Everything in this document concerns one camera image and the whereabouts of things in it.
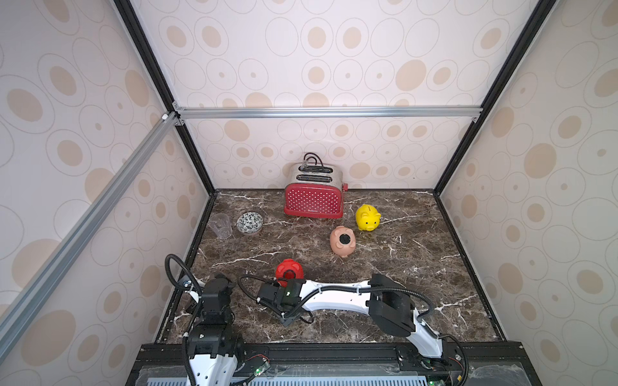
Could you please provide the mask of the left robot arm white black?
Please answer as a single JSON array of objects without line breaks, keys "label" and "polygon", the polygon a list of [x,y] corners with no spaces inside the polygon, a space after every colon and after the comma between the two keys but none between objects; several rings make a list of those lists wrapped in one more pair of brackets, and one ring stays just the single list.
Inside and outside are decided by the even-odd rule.
[{"label": "left robot arm white black", "polygon": [[183,334],[183,366],[187,385],[229,385],[243,360],[243,339],[233,323],[234,284],[219,273],[193,294],[196,307]]}]

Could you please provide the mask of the pink piggy bank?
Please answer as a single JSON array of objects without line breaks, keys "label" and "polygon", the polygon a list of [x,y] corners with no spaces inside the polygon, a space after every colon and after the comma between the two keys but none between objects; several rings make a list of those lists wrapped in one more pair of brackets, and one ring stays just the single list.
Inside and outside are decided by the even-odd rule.
[{"label": "pink piggy bank", "polygon": [[356,249],[356,237],[351,228],[338,226],[330,235],[330,246],[338,257],[348,257]]}]

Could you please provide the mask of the red piggy bank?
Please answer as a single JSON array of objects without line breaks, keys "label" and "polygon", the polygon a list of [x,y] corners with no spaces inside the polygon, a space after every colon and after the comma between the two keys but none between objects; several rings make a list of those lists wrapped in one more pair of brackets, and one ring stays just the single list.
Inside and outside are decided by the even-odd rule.
[{"label": "red piggy bank", "polygon": [[280,286],[286,287],[291,279],[304,279],[304,269],[299,262],[286,259],[277,266],[275,277]]}]

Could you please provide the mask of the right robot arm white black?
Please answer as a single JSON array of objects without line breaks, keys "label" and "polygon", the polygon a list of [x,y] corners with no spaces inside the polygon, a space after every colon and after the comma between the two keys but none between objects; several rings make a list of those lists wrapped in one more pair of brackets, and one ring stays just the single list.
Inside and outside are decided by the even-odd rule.
[{"label": "right robot arm white black", "polygon": [[368,281],[321,283],[306,279],[264,281],[255,302],[272,310],[285,326],[318,310],[339,310],[369,316],[387,335],[411,342],[426,358],[443,357],[443,341],[425,321],[435,309],[424,294],[407,289],[385,275],[375,273]]}]

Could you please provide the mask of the black plug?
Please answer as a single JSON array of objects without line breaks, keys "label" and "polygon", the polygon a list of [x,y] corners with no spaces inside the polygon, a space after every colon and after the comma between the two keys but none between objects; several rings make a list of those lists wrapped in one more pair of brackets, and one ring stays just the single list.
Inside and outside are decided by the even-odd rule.
[{"label": "black plug", "polygon": [[348,245],[351,242],[351,237],[347,233],[341,233],[341,235],[339,235],[339,242],[342,245]]}]

